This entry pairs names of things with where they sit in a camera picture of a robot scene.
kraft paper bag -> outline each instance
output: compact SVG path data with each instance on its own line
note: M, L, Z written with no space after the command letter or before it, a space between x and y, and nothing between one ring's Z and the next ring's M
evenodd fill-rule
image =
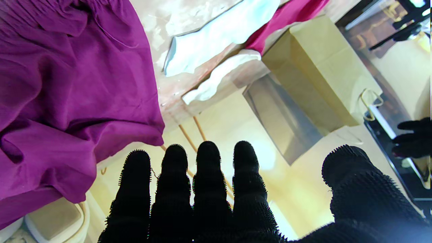
M362 124L382 94L327 16L291 27L262 61L323 135Z

purple fabric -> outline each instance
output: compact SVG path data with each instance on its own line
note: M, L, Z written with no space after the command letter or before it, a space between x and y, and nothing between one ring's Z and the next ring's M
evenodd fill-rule
M0 229L133 141L162 145L150 47L128 0L0 0Z

white cloth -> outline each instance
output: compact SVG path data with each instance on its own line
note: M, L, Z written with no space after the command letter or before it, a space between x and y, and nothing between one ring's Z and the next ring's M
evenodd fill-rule
M194 100L208 100L216 94L217 87L229 72L251 60L261 60L261 54L254 50L241 50L237 55L228 58L226 61L217 66L210 78L202 82L198 89L189 91L182 99L189 105Z
M243 0L201 30L174 37L165 63L165 75L193 74L195 68L231 43L241 44L269 22L280 0Z

gloved hand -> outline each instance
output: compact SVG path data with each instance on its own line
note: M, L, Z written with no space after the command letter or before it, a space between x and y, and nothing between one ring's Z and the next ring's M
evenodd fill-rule
M216 145L204 142L197 153L193 180L195 203L189 199L187 157L170 146L162 161L155 203L150 210L150 158L133 151L126 159L120 189L111 205L100 243L286 243L267 203L258 160L247 142L234 148L234 210ZM432 227L369 161L364 151L343 146L327 156L324 181L332 188L335 222L298 243L382 243L430 240Z
M393 139L392 152L397 157L421 158L432 154L432 121L430 117L420 121L405 121L397 126L401 130L412 130Z

magenta fabric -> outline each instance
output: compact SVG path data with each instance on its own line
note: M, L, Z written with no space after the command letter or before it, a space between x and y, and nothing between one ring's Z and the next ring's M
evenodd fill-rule
M270 34L294 22L314 18L328 2L329 0L290 0L276 11L267 24L249 37L245 49L256 50L263 55L265 42Z
M133 141L162 145L150 47L128 0L0 0L0 229Z

